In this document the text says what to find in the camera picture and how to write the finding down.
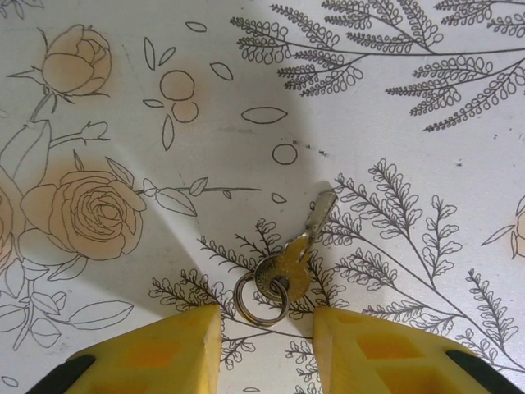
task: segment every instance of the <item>black rubber tip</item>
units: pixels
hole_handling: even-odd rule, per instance
[[[490,394],[525,394],[479,357],[461,350],[448,350],[446,354]]]
[[[82,355],[60,364],[26,394],[64,394],[95,360],[94,355]]]

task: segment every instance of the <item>brass key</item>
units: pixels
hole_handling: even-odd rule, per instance
[[[254,273],[245,274],[235,285],[234,302],[237,309],[251,323],[269,327],[282,320],[288,311],[289,303],[306,294],[310,285],[308,272],[309,250],[319,236],[322,225],[337,201],[333,190],[322,192],[307,220],[303,234],[289,241],[281,254],[266,257],[255,268]],[[266,320],[252,315],[242,300],[242,290],[246,283],[254,280],[261,294],[269,300],[281,303],[281,313],[277,318]]]

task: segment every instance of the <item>key ring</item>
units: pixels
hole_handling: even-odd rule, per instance
[[[258,318],[254,314],[252,314],[248,308],[246,308],[246,305],[243,301],[243,289],[244,286],[246,286],[246,283],[252,281],[254,278],[253,273],[246,273],[244,276],[242,276],[239,281],[235,284],[235,288],[233,290],[233,302],[235,303],[236,308],[239,310],[240,314],[244,316],[246,320],[249,322],[255,324],[259,327],[271,327],[276,323],[279,323],[283,318],[286,317],[286,314],[288,314],[288,308],[290,307],[290,301],[288,299],[288,293],[286,292],[285,287],[280,283],[279,281],[274,281],[274,284],[276,285],[277,289],[281,293],[281,312],[279,313],[279,316],[276,318]]]

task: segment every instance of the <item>rose drawing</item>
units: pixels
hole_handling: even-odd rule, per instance
[[[18,238],[25,227],[21,199],[20,191],[0,167],[0,272],[19,257]]]
[[[42,65],[46,84],[66,96],[97,92],[112,69],[112,55],[105,38],[90,28],[74,25],[48,47]]]
[[[96,171],[70,172],[59,186],[37,186],[24,196],[21,207],[36,227],[22,235],[21,253],[38,260],[50,241],[60,253],[53,261],[47,256],[49,265],[78,254],[92,260],[129,254],[139,243],[141,212],[146,209],[126,183],[110,172]]]

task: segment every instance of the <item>floral illustration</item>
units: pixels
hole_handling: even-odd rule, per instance
[[[36,260],[41,250],[33,245],[49,241],[64,252],[65,261],[56,263],[77,254],[92,260],[129,254],[139,243],[141,212],[146,209],[144,201],[115,175],[90,171],[66,174],[58,188],[37,186],[21,205],[36,227],[21,237],[24,256]]]
[[[85,96],[102,88],[111,70],[112,56],[104,37],[75,25],[48,45],[42,77],[56,94]]]
[[[74,25],[48,44],[41,68],[11,75],[43,86],[43,97],[28,121],[0,151],[0,332],[16,331],[18,350],[30,335],[49,348],[61,337],[61,327],[99,330],[118,324],[134,306],[123,300],[87,304],[64,312],[73,296],[50,291],[48,285],[78,277],[89,261],[117,259],[130,254],[142,236],[147,204],[167,212],[196,217],[192,199],[204,192],[227,199],[241,191],[260,189],[210,187],[202,177],[190,187],[156,187],[150,180],[135,185],[131,171],[112,158],[104,169],[85,167],[73,150],[76,171],[64,171],[59,181],[43,182],[53,148],[74,140],[109,141],[105,121],[88,122],[79,132],[53,135],[51,121],[40,119],[53,99],[73,103],[101,91],[111,75],[112,54],[106,39],[82,25]],[[3,383],[14,387],[9,377]]]
[[[0,15],[7,19],[13,12],[24,19],[27,7],[43,8],[42,0],[3,0],[0,3]]]
[[[144,37],[144,59],[151,71],[167,63],[175,53],[176,48],[171,47],[157,62],[155,47],[148,37]],[[193,100],[195,80],[187,71],[171,70],[162,75],[159,90],[162,98],[148,98],[143,100],[143,103],[150,108],[167,108],[162,126],[162,145],[168,150],[175,139],[174,120],[179,123],[191,123],[199,116],[199,106]]]
[[[425,213],[418,208],[420,197],[411,192],[412,185],[404,181],[396,165],[389,165],[385,160],[370,168],[369,172],[375,191],[367,190],[365,185],[356,184],[342,174],[336,178],[335,190],[340,202],[327,220],[319,241],[341,248],[344,257],[331,263],[320,255],[319,250],[313,250],[308,261],[310,289],[305,297],[290,304],[289,318],[301,320],[311,316],[316,306],[351,307],[347,301],[351,299],[351,286],[365,286],[369,291],[383,289],[395,296],[394,301],[388,305],[369,305],[362,313],[451,337],[503,373],[525,373],[525,366],[507,348],[507,341],[518,332],[518,326],[508,316],[502,299],[490,290],[490,283],[483,280],[480,273],[474,269],[465,273],[469,291],[478,303],[479,314],[464,311],[440,289],[442,278],[450,271],[458,270],[452,257],[462,245],[454,240],[459,227],[450,222],[457,208],[434,195],[431,198],[432,212]],[[417,226],[416,231],[415,226],[423,216],[425,224]],[[377,243],[375,236],[368,235],[372,232],[385,242]],[[282,247],[281,235],[276,232],[274,222],[260,219],[255,233],[260,241],[235,235],[247,255],[205,237],[199,243],[204,252],[210,253],[210,259],[228,271],[253,271],[261,259],[278,253]],[[418,273],[418,267],[396,257],[399,246],[389,249],[388,241],[395,238],[402,239],[407,250],[414,254],[423,275]],[[417,281],[418,288],[403,288],[399,277],[411,277]],[[421,298],[420,287],[436,295],[446,308]],[[201,276],[196,271],[182,271],[176,282],[154,278],[149,295],[159,298],[162,305],[174,305],[179,311],[209,303],[221,305],[225,320],[221,362],[226,369],[233,369],[236,363],[242,362],[243,355],[256,351],[256,338],[270,335],[290,337],[290,348],[283,356],[294,360],[297,376],[305,384],[298,385],[295,394],[320,392],[311,338],[246,323],[235,311],[231,290],[226,289],[222,282],[211,283],[206,274]],[[269,309],[278,308],[276,303],[258,292],[253,294],[253,299]],[[463,331],[454,329],[454,323],[459,321],[467,324]],[[252,332],[232,338],[228,334],[231,324],[250,326]]]
[[[494,234],[489,236],[482,246],[489,245],[503,238],[510,233],[510,248],[512,250],[512,258],[516,256],[525,257],[525,196],[519,200],[516,207],[516,224],[509,224],[502,227]]]
[[[413,116],[453,107],[463,101],[461,89],[466,84],[485,81],[479,94],[425,131],[444,130],[465,122],[505,101],[525,85],[525,57],[498,69],[487,60],[491,54],[521,52],[524,48],[471,53],[441,51],[438,47],[442,45],[437,44],[445,36],[423,6],[414,0],[325,0],[321,7],[328,15],[322,24],[293,7],[271,5],[276,14],[302,32],[304,41],[288,39],[289,28],[277,22],[233,17],[231,24],[247,34],[237,41],[243,59],[267,65],[289,58],[299,61],[298,66],[277,70],[277,75],[286,79],[286,89],[305,97],[345,92],[365,76],[361,63],[377,57],[436,59],[413,72],[413,77],[426,80],[386,90],[395,96],[420,98],[420,103],[410,110]],[[520,2],[443,0],[435,8],[453,12],[443,18],[442,25],[486,22],[496,33],[521,37],[525,34],[525,18],[517,12],[523,6]],[[501,16],[494,18],[495,11]],[[342,29],[344,38],[336,33]]]

